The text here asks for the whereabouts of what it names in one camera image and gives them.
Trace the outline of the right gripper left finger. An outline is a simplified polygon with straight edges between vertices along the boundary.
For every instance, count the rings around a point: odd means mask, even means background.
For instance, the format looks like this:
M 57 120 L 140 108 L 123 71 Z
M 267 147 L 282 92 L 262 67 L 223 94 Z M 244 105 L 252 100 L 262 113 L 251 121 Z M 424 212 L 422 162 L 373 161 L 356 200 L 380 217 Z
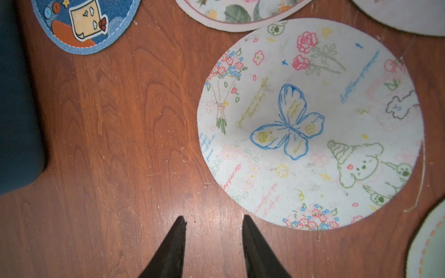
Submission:
M 182 278 L 186 225 L 179 216 L 139 278 Z

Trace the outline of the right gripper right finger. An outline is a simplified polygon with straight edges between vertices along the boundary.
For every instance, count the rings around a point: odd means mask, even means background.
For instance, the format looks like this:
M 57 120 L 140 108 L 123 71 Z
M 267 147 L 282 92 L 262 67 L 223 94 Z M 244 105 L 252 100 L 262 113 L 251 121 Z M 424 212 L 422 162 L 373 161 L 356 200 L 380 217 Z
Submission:
M 243 218 L 242 242 L 248 278 L 291 278 L 249 215 Z

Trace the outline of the white butterfly coaster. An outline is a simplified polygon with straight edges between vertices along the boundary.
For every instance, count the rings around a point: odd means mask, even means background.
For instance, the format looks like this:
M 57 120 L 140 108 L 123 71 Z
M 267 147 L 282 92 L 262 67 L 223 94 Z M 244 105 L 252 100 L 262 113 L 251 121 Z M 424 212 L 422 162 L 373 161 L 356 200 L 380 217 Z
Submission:
M 258 29 L 211 70 L 197 111 L 203 158 L 253 215 L 327 231 L 408 183 L 424 122 L 406 67 L 349 25 L 305 18 Z

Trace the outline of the white dog face coaster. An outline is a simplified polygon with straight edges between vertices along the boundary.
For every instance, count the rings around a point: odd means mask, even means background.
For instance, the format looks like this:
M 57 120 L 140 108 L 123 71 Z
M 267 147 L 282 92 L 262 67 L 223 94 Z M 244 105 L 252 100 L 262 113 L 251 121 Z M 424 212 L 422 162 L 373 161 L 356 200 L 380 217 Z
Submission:
M 437 203 L 423 219 L 407 249 L 405 277 L 445 276 L 445 202 Z

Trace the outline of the teal storage box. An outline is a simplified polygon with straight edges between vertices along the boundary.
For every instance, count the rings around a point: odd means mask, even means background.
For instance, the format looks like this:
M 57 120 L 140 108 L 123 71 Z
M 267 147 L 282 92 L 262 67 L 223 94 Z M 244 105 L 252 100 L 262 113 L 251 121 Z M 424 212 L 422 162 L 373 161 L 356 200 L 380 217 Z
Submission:
M 15 1 L 1 1 L 1 194 L 33 183 L 45 167 Z

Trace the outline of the floral pink coaster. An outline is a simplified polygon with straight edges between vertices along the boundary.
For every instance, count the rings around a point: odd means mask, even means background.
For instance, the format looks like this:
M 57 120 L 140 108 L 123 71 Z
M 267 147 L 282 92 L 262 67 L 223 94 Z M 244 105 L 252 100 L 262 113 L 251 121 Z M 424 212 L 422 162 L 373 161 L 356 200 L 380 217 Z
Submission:
M 176 3 L 197 22 L 220 31 L 245 32 L 279 22 L 310 0 L 179 0 Z

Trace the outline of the white pink sketch coaster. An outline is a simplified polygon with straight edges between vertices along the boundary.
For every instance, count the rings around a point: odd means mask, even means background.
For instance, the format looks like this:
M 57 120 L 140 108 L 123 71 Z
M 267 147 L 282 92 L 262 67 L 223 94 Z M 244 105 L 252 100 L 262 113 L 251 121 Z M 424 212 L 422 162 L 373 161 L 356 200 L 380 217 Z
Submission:
M 353 0 L 374 20 L 394 29 L 419 35 L 445 35 L 443 0 Z

